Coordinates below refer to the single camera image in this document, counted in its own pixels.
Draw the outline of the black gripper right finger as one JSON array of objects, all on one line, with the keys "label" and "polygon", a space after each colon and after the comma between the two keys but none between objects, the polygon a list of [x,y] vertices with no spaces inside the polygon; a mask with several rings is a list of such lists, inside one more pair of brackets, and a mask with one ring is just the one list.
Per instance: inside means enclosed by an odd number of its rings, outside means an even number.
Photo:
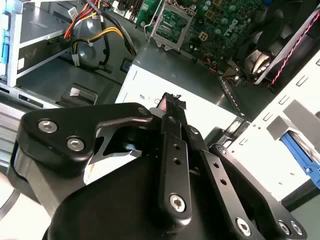
[{"label": "black gripper right finger", "polygon": [[307,231],[221,144],[208,148],[200,132],[187,123],[186,103],[173,97],[183,127],[191,166],[212,193],[227,228],[226,240],[306,240]]}]

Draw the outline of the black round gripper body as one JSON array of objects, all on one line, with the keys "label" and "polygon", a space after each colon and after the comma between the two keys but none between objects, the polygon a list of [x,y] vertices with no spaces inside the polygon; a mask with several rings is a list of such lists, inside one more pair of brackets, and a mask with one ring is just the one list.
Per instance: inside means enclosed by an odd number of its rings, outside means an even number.
[{"label": "black round gripper body", "polygon": [[49,240],[238,240],[208,177],[190,173],[192,218],[183,229],[158,206],[160,162],[144,156],[77,190],[56,210]]}]

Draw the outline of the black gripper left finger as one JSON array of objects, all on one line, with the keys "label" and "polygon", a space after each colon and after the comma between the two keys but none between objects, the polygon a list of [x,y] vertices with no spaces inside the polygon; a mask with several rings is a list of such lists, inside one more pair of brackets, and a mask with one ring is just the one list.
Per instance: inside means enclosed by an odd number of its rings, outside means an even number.
[{"label": "black gripper left finger", "polygon": [[119,141],[131,140],[142,156],[108,173],[98,196],[117,180],[124,186],[135,181],[142,175],[138,166],[155,164],[156,207],[169,224],[185,226],[192,218],[187,144],[182,139],[186,103],[165,93],[156,108],[162,116],[135,102],[30,111],[20,120],[10,167],[53,217],[67,197],[88,189],[83,178],[85,168],[100,160],[95,152],[98,134],[104,133],[109,143],[120,131]]}]

